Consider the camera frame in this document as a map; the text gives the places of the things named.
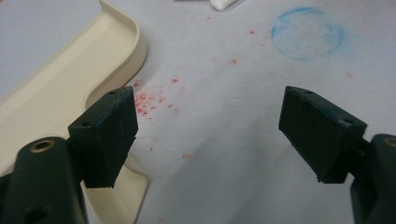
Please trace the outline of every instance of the cream plastic tray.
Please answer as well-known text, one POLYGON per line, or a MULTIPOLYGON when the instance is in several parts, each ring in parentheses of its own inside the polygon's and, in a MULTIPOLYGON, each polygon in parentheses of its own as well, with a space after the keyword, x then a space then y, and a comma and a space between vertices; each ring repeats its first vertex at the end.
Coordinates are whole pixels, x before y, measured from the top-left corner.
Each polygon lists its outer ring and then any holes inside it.
MULTIPOLYGON (((37 138, 68 137, 67 126, 107 91, 123 86, 143 64, 147 43, 137 23, 104 1, 102 12, 60 52, 0 102, 0 175, 37 138)), ((84 189, 98 223, 133 223, 148 178, 128 158, 114 189, 84 189)))

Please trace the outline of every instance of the blue ink circle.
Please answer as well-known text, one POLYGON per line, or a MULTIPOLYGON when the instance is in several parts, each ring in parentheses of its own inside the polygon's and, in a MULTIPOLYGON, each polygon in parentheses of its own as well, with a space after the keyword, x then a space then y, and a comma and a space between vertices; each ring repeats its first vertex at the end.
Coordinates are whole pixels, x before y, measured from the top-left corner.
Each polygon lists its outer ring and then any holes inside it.
POLYGON ((313 7, 285 12, 277 18, 272 30, 275 49, 297 61, 327 56, 338 49, 343 40, 343 29, 313 7))

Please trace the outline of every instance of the beige plastic piece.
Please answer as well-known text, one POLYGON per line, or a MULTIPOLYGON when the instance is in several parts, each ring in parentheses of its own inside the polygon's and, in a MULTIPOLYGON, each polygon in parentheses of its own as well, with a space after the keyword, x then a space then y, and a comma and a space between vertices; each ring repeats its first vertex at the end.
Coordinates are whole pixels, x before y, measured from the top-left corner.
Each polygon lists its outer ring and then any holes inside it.
MULTIPOLYGON (((102 12, 0 102, 0 175, 12 170, 18 151, 40 137, 67 138, 67 126, 107 91, 123 86, 143 64, 146 39, 137 23, 104 1, 102 12)), ((114 189, 84 189, 98 223, 133 223, 148 178, 132 159, 114 189)))

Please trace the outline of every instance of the white surface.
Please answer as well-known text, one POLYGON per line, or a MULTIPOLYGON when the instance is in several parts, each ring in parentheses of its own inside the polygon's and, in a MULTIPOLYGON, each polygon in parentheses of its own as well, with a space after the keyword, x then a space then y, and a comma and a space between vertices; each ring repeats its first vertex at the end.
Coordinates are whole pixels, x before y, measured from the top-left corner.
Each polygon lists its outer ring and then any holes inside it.
MULTIPOLYGON (((238 1, 222 13, 207 1, 110 2, 136 18, 149 45, 131 82, 143 98, 131 153, 151 178, 137 223, 353 223, 350 179, 319 184, 277 123, 284 88, 293 85, 367 122, 368 140, 396 134, 394 1, 238 1), (282 54, 273 26, 300 7, 341 28, 342 45, 328 55, 303 51, 316 57, 305 61, 282 54)), ((2 89, 73 36, 96 4, 0 3, 2 89)), ((288 25, 317 34, 308 28, 323 27, 310 18, 288 25)), ((313 36, 290 40, 311 38, 322 48, 313 36)))
POLYGON ((233 2, 235 2, 235 0, 210 0, 212 6, 219 11, 224 10, 224 8, 226 8, 233 2))

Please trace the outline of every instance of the clamp jaw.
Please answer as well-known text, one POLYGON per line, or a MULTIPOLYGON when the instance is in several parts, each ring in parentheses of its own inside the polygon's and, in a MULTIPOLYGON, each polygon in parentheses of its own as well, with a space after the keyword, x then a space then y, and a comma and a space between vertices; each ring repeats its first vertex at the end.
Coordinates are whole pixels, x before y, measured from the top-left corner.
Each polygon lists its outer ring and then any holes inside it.
POLYGON ((0 178, 1 223, 87 223, 80 182, 113 188, 137 133, 134 91, 100 98, 68 127, 23 147, 14 172, 0 178))
POLYGON ((367 127, 312 91, 286 87, 279 130, 325 184, 350 188, 355 223, 396 220, 396 136, 362 138, 367 127))

